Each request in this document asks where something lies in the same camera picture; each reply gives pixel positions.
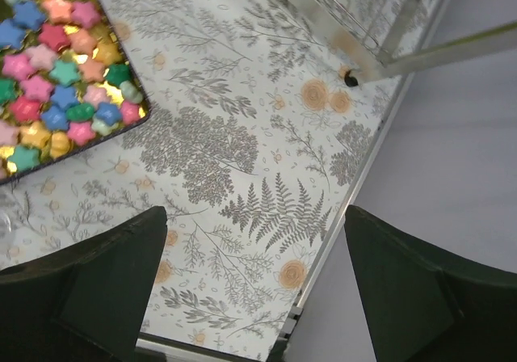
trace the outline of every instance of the orange flower print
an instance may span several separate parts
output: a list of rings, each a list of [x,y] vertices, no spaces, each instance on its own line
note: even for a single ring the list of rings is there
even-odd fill
[[[280,269],[279,283],[285,289],[298,289],[305,281],[307,267],[299,259],[287,261]]]
[[[310,110],[323,110],[328,95],[326,84],[321,79],[311,79],[301,88],[301,99]]]
[[[336,113],[346,113],[352,106],[350,95],[344,91],[338,91],[330,95],[329,103]]]

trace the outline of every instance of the white floor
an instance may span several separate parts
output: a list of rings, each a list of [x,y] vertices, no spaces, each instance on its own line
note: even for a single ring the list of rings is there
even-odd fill
[[[435,42],[517,19],[517,0],[453,0]],[[417,237],[517,272],[517,51],[416,76],[357,205]],[[289,362],[373,362],[344,234]]]

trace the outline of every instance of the leaf print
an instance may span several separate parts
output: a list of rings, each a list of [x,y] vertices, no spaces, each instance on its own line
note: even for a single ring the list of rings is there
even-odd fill
[[[193,204],[221,204],[233,193],[231,173],[251,175],[257,160],[258,142],[244,126],[230,117],[211,118],[193,107],[178,116],[155,107],[144,126],[124,134],[122,147],[142,147],[141,161],[147,171],[172,177],[183,175],[183,187]]]
[[[332,155],[330,173],[338,179],[340,186],[350,184],[353,180],[372,142],[371,132],[371,129],[353,120],[343,125],[336,135],[344,150]]]
[[[280,253],[304,239],[312,246],[316,236],[321,240],[326,234],[326,222],[331,208],[323,212],[324,192],[315,205],[303,184],[298,180],[298,199],[288,190],[280,173],[275,178],[275,191],[272,191],[264,178],[261,200],[257,197],[254,185],[250,185],[246,201],[237,196],[237,203],[231,200],[220,214],[232,220],[242,232],[248,228],[248,235],[256,234],[258,243],[269,237],[266,250],[281,242]]]

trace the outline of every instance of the patterned tablecloth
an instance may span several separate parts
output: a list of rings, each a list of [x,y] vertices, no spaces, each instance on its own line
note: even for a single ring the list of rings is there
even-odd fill
[[[102,1],[153,114],[0,188],[15,228],[0,267],[163,205],[143,331],[265,360],[398,80],[348,90],[350,62],[277,0]]]

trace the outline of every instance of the green star candy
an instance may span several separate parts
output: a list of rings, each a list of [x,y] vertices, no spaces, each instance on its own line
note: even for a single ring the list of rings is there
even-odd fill
[[[107,69],[106,80],[110,85],[118,87],[122,82],[130,79],[131,74],[127,65],[110,65]]]
[[[40,150],[19,145],[15,147],[15,152],[7,158],[7,161],[16,164],[17,172],[30,170],[40,164]]]
[[[15,91],[15,81],[11,79],[0,78],[0,105],[4,106],[9,101],[18,98]]]
[[[49,75],[65,87],[81,80],[78,67],[71,61],[56,61]]]

